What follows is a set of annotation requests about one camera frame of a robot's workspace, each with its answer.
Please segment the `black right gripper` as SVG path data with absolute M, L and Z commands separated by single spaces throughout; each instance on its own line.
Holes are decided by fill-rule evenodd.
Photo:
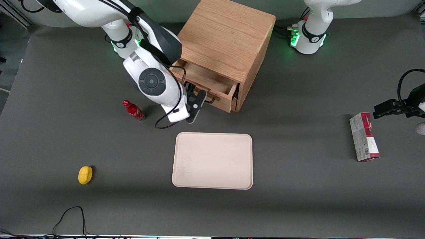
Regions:
M 186 89 L 186 109 L 189 113 L 186 122 L 188 124 L 193 124 L 203 104 L 213 104 L 216 98 L 214 96 L 208 96 L 205 90 L 200 90 L 195 94 L 196 85 L 188 81 L 185 81 L 183 86 Z

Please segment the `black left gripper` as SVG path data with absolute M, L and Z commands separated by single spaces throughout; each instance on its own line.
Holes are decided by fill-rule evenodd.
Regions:
M 390 115 L 404 115 L 407 118 L 419 117 L 425 118 L 424 112 L 425 85 L 422 84 L 414 88 L 409 96 L 403 100 L 405 110 L 402 108 L 399 100 L 390 99 L 374 107 L 373 117 L 379 119 Z

